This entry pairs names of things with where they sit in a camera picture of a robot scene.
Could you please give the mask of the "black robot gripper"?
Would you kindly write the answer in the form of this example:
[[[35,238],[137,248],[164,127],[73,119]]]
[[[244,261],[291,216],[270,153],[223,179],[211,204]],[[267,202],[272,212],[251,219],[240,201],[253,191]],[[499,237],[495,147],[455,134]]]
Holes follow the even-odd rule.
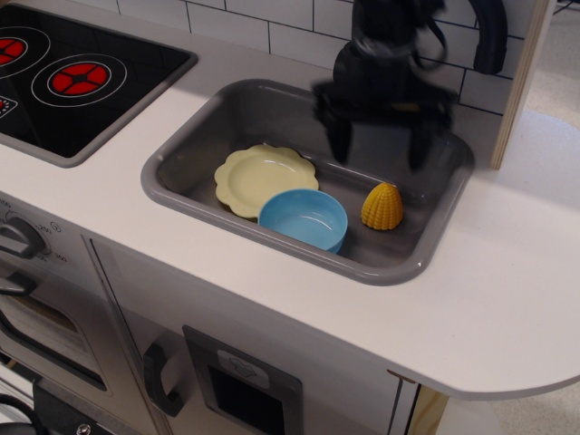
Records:
[[[411,126],[408,162],[420,170],[439,129],[452,123],[454,92],[423,81],[411,65],[425,67],[416,39],[431,30],[447,55],[433,16],[442,1],[355,1],[352,37],[334,62],[333,79],[313,87],[315,117],[325,126],[333,157],[347,161],[352,122],[400,121]]]

